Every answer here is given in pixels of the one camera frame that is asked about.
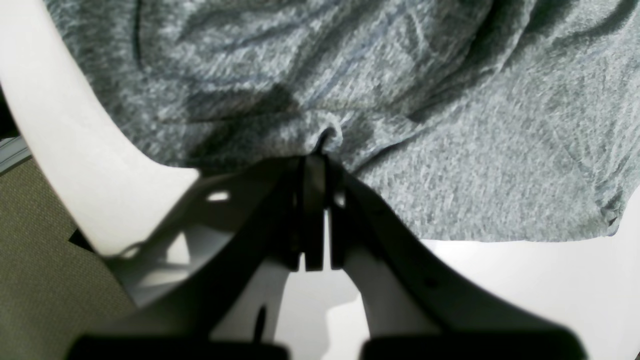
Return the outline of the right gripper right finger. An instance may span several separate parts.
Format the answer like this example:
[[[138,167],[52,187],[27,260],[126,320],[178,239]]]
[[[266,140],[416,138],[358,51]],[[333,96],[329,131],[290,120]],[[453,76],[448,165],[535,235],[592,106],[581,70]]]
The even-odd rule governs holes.
[[[361,294],[361,360],[585,360],[578,337],[465,278],[370,187],[326,160],[330,262]]]

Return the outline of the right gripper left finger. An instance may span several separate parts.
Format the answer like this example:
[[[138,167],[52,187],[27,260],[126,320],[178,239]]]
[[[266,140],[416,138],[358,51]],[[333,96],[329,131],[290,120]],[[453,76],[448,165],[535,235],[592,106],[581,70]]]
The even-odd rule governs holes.
[[[135,312],[69,360],[288,360],[274,344],[287,278],[323,268],[326,158],[267,159],[197,180],[151,235],[105,264]]]

